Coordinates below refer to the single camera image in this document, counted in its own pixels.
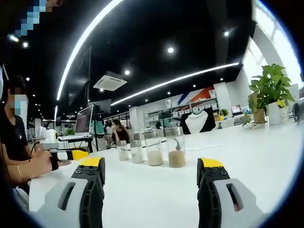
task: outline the glass jar with white grains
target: glass jar with white grains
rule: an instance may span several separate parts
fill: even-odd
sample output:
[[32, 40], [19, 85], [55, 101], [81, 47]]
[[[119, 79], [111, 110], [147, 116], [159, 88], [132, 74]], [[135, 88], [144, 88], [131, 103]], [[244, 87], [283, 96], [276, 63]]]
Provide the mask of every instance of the glass jar with white grains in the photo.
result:
[[129, 159], [127, 142], [125, 140], [117, 142], [117, 149], [119, 153], [119, 160], [125, 161]]
[[163, 164], [162, 144], [159, 130], [144, 132], [148, 164], [157, 166]]
[[140, 164], [143, 162], [143, 148], [140, 140], [130, 142], [132, 162]]
[[169, 165], [180, 168], [186, 165], [185, 139], [182, 127], [166, 128]]

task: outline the black t-shirt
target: black t-shirt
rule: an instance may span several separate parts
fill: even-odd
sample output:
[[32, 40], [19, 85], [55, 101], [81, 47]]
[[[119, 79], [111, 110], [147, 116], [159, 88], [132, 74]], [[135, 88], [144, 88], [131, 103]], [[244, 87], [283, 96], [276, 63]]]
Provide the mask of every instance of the black t-shirt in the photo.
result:
[[28, 144], [22, 118], [15, 115], [16, 125], [12, 125], [3, 108], [0, 110], [0, 139], [5, 145], [10, 160], [25, 161], [29, 155], [24, 146]]
[[[120, 141], [126, 140], [127, 143], [130, 143], [128, 132], [126, 132], [124, 130], [124, 128], [120, 132], [119, 131], [116, 131], [116, 132], [117, 132], [117, 135], [118, 135], [118, 138]], [[116, 143], [114, 133], [112, 134], [112, 138], [113, 138], [114, 142]]]

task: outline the white table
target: white table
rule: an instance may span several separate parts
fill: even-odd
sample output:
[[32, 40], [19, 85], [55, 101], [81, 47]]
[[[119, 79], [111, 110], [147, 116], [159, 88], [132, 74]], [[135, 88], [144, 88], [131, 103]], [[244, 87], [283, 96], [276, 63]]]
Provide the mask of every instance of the white table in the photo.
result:
[[[165, 164], [150, 167], [119, 161], [116, 149], [96, 152], [106, 164], [104, 227], [197, 227], [196, 164], [199, 157], [219, 160], [231, 178], [242, 181], [264, 212], [271, 212], [284, 196], [301, 155], [301, 128], [296, 123], [267, 124], [246, 130], [242, 126], [186, 137], [186, 167]], [[37, 211], [45, 194], [77, 167], [71, 165], [31, 181], [29, 209]]]

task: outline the woman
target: woman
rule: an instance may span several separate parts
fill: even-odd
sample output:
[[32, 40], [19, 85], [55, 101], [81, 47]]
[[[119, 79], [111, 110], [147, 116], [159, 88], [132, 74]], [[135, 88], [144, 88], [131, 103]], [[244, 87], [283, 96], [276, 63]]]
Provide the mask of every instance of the woman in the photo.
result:
[[112, 128], [113, 128], [113, 134], [112, 138], [117, 144], [118, 141], [126, 140], [127, 143], [130, 143], [130, 133], [126, 129], [125, 126], [123, 126], [119, 120], [113, 120], [112, 121]]

